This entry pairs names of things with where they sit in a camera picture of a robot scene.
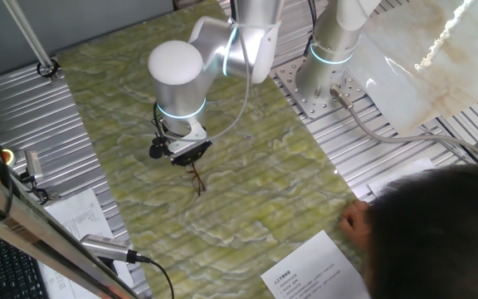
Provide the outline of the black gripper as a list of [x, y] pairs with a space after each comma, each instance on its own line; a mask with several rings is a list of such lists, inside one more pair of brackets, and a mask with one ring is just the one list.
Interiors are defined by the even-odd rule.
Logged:
[[176, 158], [173, 158], [171, 161], [172, 165], [177, 166], [187, 166], [194, 164], [206, 153], [207, 149], [212, 145], [211, 141], [206, 141], [203, 144], [198, 145], [197, 147], [189, 150], [188, 152], [179, 155]]

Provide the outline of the person's hand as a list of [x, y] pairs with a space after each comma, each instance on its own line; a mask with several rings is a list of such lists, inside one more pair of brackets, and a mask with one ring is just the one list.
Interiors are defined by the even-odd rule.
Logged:
[[369, 226], [365, 219], [368, 207], [367, 202], [356, 199], [344, 209], [339, 220], [339, 227], [345, 236], [364, 251], [368, 249]]

